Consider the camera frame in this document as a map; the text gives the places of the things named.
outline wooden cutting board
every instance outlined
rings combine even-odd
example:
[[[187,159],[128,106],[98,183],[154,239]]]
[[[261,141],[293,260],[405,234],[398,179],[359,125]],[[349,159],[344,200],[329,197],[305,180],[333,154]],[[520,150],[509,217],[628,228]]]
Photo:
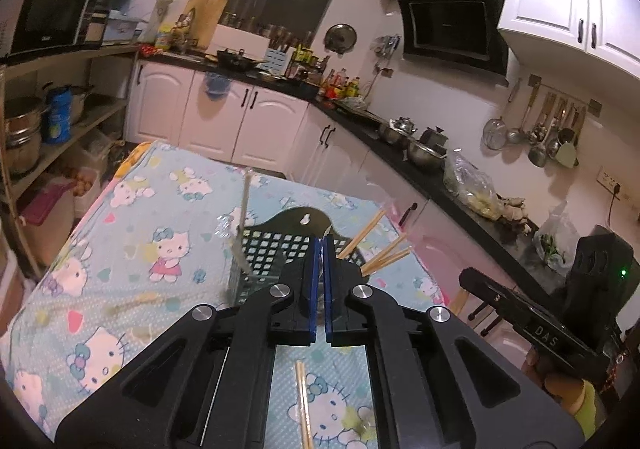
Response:
[[[216,31],[218,20],[225,10],[226,0],[189,0],[183,13],[196,9],[196,15],[191,26],[190,35],[198,40],[196,48],[206,50],[209,47],[213,32]]]

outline range hood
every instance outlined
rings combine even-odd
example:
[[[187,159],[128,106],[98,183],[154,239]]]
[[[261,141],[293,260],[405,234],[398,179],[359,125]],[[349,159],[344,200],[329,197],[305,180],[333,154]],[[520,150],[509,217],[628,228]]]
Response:
[[[509,48],[497,26],[504,0],[398,0],[404,53],[506,80]]]

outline hello kitty tablecloth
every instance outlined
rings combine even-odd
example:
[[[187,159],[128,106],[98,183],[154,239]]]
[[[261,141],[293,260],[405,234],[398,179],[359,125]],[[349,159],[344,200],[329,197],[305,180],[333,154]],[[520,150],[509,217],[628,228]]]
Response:
[[[232,256],[224,231],[238,223],[242,184],[238,168],[156,142],[76,228],[0,341],[9,385],[51,439],[73,408],[191,307],[228,306]],[[372,202],[255,175],[246,223],[299,206],[322,210],[347,237],[378,210]],[[360,250],[370,259],[397,237],[383,218]],[[416,309],[442,302],[413,255],[374,274],[370,284]],[[322,330],[311,347],[277,348],[268,449],[300,445],[297,359],[308,371],[317,447],[378,447],[364,349],[332,349]]]

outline shelf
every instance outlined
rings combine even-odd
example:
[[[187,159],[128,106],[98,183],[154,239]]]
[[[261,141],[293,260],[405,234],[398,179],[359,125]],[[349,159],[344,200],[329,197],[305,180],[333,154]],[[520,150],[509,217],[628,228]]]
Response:
[[[127,105],[127,101],[121,98],[111,98],[103,95],[92,95],[87,99],[89,101],[96,101],[97,98],[110,100],[109,104],[101,104],[94,106],[87,110],[84,118],[73,125],[71,128],[71,138],[62,144],[42,144],[40,148],[40,159],[35,169],[30,172],[24,178],[12,182],[12,192],[14,198],[17,200],[53,162],[60,157],[67,149],[74,145],[80,138],[86,135],[89,131],[94,129],[100,122],[103,122],[109,118],[112,114],[116,113],[119,109],[124,108]],[[0,201],[7,203],[6,194],[0,192]]]
[[[72,60],[87,60],[95,57],[105,57],[107,55],[127,54],[135,52],[138,49],[138,44],[126,44],[126,45],[111,45],[103,46],[97,50],[78,50],[75,52],[66,52],[62,54],[47,55],[43,57],[37,57],[30,61],[24,61],[24,63],[12,64],[6,69],[5,79],[15,79],[32,72],[35,72],[41,68],[48,68],[60,61],[68,59]]]

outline countertop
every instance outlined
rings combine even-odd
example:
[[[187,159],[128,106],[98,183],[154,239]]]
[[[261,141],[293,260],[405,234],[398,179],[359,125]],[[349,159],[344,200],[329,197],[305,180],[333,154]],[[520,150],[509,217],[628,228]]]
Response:
[[[316,101],[314,96],[301,93],[295,86],[282,82],[267,82],[259,78],[259,74],[254,72],[249,74],[233,72],[210,61],[198,61],[190,58],[181,58],[176,55],[162,54],[149,57],[146,60],[190,68],[201,72],[219,73],[232,80],[295,96],[313,104],[362,141],[411,184],[415,190],[425,198],[433,200],[438,207],[494,258],[496,263],[530,299],[549,310],[555,308],[550,294],[564,284],[564,277],[543,264],[535,251],[531,235],[514,235],[500,223],[491,222],[474,213],[447,191],[442,181],[442,172],[425,174],[410,162],[403,161],[401,151],[378,140],[375,130],[355,122],[344,110],[329,109],[327,105]]]

